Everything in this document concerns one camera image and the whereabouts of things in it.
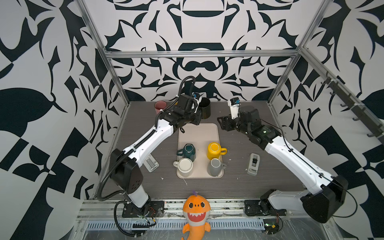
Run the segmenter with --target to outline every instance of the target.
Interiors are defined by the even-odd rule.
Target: yellow mug handle
[[[225,147],[222,147],[220,155],[224,155],[224,154],[227,154],[227,149]]]

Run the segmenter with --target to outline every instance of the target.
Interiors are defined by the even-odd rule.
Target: black and white wallpaper
[[[296,49],[319,0],[86,0],[109,51]],[[171,100],[186,76],[212,101],[267,100],[288,57],[114,59],[129,100]]]
[[[1,239],[66,239],[124,103],[73,0],[0,3]]]
[[[180,82],[195,76],[195,92],[211,101],[268,100],[289,57],[206,57],[114,59],[115,71],[131,101],[174,99]],[[188,92],[190,81],[184,91]]]
[[[335,0],[309,49],[381,120],[384,119],[384,2]],[[349,182],[358,211],[335,217],[345,239],[384,238],[384,146],[301,58],[273,106],[286,137],[306,157]],[[353,213],[347,194],[338,216]]]

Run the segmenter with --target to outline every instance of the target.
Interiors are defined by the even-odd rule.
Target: white mug
[[[214,158],[208,164],[207,172],[212,177],[217,177],[220,174],[221,170],[226,167],[227,165],[225,163],[222,163],[219,159]]]
[[[173,162],[173,166],[177,167],[177,170],[182,177],[188,177],[192,172],[193,162],[185,157],[180,159],[180,161]]]

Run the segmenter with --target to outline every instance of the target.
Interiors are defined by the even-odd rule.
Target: mug handle
[[[222,147],[221,148],[221,153],[220,153],[221,155],[224,155],[224,154],[227,154],[227,149],[225,148],[225,147]]]
[[[177,150],[176,153],[177,153],[178,156],[183,156],[183,149]]]

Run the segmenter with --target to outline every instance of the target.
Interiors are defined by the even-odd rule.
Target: beige tray
[[[200,123],[197,126],[188,123],[183,128],[185,133],[179,131],[179,145],[177,149],[182,149],[187,143],[193,144],[196,149],[196,159],[193,162],[192,172],[188,177],[182,177],[176,169],[177,176],[179,178],[221,178],[224,175],[224,170],[221,170],[217,177],[212,177],[207,172],[209,164],[209,159],[207,158],[208,145],[211,142],[220,144],[217,125],[214,123]],[[182,158],[182,156],[178,156],[177,160],[179,161]]]

